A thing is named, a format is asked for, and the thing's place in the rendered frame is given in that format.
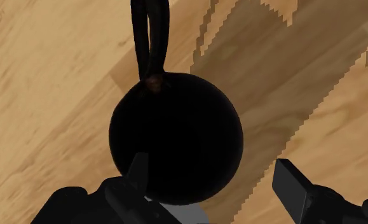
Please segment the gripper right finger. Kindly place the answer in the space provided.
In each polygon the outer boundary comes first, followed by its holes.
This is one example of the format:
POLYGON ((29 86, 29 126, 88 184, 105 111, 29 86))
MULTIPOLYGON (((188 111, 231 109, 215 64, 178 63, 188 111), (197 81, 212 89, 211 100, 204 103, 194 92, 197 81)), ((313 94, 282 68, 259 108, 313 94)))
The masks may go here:
POLYGON ((368 199, 352 204, 335 190, 313 184, 286 158, 276 159, 272 189, 295 224, 368 224, 368 199))

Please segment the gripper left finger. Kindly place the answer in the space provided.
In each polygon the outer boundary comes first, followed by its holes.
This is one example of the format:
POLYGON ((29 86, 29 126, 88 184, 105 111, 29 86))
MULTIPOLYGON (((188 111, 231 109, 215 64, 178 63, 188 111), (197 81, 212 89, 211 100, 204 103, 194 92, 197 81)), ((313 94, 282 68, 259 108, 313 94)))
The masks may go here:
POLYGON ((127 174, 105 179, 91 194, 79 186, 56 190, 31 224, 182 224, 145 199, 148 163, 147 153, 137 153, 127 174))

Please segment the black round ball with loop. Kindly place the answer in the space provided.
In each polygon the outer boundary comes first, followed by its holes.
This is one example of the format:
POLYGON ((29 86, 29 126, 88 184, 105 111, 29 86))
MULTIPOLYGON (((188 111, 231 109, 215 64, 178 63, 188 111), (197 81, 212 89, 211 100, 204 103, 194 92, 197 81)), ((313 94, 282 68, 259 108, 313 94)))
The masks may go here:
POLYGON ((149 155, 147 198, 187 205, 220 192, 235 175, 243 130, 230 100, 213 84, 163 68, 168 0, 130 0, 139 82, 120 100, 109 126, 112 159, 122 175, 149 155))

